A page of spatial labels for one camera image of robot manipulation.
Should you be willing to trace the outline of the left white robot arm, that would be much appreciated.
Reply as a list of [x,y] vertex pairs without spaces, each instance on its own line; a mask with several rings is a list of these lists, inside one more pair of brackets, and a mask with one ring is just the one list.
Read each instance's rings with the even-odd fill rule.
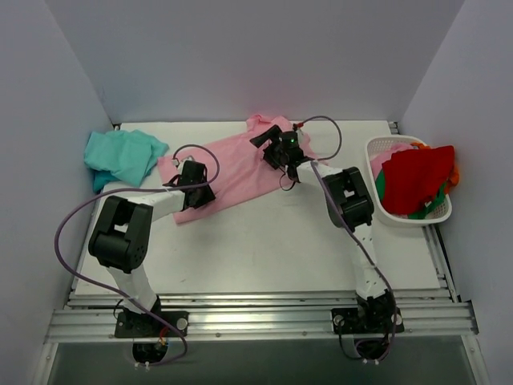
[[134,314],[132,325],[143,336],[156,334],[162,325],[160,299],[143,266],[152,223],[173,213],[199,209],[215,199],[207,166],[189,156],[179,163],[178,173],[162,192],[130,198],[111,195],[104,201],[88,252],[128,296],[123,307]]

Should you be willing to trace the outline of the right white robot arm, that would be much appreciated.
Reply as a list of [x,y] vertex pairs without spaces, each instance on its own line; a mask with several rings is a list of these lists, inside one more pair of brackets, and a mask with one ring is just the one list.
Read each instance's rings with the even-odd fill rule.
[[263,161],[283,171],[293,184],[320,187],[332,224],[344,229],[359,248],[350,254],[359,306],[355,313],[357,324],[363,330],[376,330],[385,316],[396,314],[398,308],[391,284],[378,267],[372,228],[373,200],[358,168],[327,165],[335,155],[314,158],[305,154],[301,146],[302,126],[294,124],[284,132],[273,125],[249,142],[262,148]]

